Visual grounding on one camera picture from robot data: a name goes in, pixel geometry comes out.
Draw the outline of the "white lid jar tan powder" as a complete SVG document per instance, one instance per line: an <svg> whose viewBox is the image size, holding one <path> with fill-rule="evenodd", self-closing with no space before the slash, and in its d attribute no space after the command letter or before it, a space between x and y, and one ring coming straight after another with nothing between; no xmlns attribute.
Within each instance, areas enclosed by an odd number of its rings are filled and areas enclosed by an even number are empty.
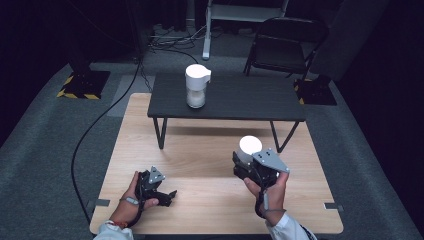
<svg viewBox="0 0 424 240"><path fill-rule="evenodd" d="M241 162L248 164L253 161L253 154L262 150L262 142L255 136L247 135L240 139L236 155Z"/></svg>

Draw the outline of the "person's right hand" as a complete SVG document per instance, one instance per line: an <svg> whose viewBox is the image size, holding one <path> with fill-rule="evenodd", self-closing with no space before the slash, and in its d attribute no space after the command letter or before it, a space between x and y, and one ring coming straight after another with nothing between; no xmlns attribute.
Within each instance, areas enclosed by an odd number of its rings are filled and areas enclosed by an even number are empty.
<svg viewBox="0 0 424 240"><path fill-rule="evenodd" d="M284 199L289 174L281 172L276 183L266 190L267 200L260 205L260 212L267 222L276 226L285 214Z"/></svg>

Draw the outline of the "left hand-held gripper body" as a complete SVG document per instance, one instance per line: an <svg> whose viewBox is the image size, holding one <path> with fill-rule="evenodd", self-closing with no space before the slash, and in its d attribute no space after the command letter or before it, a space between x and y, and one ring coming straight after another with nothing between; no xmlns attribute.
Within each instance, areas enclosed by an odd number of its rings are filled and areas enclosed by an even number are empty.
<svg viewBox="0 0 424 240"><path fill-rule="evenodd" d="M165 193L159 192L158 187L165 179L165 176L155 167L150 170L139 172L139 178L135 189L135 195L140 203L148 199L166 199Z"/></svg>

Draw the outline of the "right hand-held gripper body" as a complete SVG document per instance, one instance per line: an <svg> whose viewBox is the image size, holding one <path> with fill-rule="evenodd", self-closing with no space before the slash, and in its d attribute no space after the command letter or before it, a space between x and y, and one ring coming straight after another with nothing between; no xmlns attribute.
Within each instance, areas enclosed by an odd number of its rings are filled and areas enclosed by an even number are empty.
<svg viewBox="0 0 424 240"><path fill-rule="evenodd" d="M253 161L248 164L248 177L261 188L274 185L281 172L290 172L290 168L271 149L253 153L252 157Z"/></svg>

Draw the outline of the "black raised shelf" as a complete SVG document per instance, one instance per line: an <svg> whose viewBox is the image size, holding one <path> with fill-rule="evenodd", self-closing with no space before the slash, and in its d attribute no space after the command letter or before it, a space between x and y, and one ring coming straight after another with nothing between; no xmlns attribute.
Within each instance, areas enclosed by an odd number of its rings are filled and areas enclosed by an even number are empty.
<svg viewBox="0 0 424 240"><path fill-rule="evenodd" d="M147 116L153 120L160 148L164 147L165 121L170 118L286 121L294 126L305 120L290 82L271 77L213 76L205 105L193 109L186 103L185 76L180 73L156 75Z"/></svg>

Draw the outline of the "black folding chair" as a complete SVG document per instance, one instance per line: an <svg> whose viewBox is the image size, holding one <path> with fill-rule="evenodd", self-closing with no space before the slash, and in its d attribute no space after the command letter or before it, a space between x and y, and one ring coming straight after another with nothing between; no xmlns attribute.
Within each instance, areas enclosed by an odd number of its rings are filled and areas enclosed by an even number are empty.
<svg viewBox="0 0 424 240"><path fill-rule="evenodd" d="M260 24L243 69L252 67L301 75L304 80L313 59L329 35L329 27L317 20L275 17Z"/></svg>

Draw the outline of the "white metal stand frame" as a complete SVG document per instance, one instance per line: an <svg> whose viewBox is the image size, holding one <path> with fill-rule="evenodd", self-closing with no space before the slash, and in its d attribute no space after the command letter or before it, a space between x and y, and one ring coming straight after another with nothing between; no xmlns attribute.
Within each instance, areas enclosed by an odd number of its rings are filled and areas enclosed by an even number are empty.
<svg viewBox="0 0 424 240"><path fill-rule="evenodd" d="M214 4L208 0L205 20L206 31L204 37L202 59L210 58L211 48L211 25L213 20L242 21L242 22L264 22L275 17L284 17L290 0L283 0L282 5L277 8L238 6Z"/></svg>

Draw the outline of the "black base hazard tape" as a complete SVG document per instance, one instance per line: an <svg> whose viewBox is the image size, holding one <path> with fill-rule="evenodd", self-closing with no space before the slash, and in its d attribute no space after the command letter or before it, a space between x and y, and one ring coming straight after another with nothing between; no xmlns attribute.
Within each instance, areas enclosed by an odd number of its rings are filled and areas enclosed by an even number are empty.
<svg viewBox="0 0 424 240"><path fill-rule="evenodd" d="M100 99L109 76L109 71L90 71L87 74L72 72L57 96L72 99Z"/></svg>
<svg viewBox="0 0 424 240"><path fill-rule="evenodd" d="M331 79L319 76L316 79L296 79L293 83L300 104L336 105L337 102L329 87Z"/></svg>

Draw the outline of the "person's left hand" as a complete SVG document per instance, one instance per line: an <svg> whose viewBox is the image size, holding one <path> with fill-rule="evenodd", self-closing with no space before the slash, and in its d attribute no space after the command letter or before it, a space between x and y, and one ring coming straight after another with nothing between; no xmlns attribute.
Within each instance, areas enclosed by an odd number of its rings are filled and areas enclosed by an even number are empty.
<svg viewBox="0 0 424 240"><path fill-rule="evenodd" d="M136 198L135 189L138 178L139 173L135 171L128 189L122 195L117 208L110 217L110 220L117 223L121 228L124 228L126 224L132 222L138 214L139 206L126 200L127 197Z"/></svg>

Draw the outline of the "grey curtain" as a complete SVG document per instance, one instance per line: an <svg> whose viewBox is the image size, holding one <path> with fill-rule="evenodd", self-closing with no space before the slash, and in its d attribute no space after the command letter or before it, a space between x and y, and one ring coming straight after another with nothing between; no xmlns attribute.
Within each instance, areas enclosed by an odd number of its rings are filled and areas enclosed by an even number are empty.
<svg viewBox="0 0 424 240"><path fill-rule="evenodd" d="M340 81L390 0L344 0L310 71Z"/></svg>

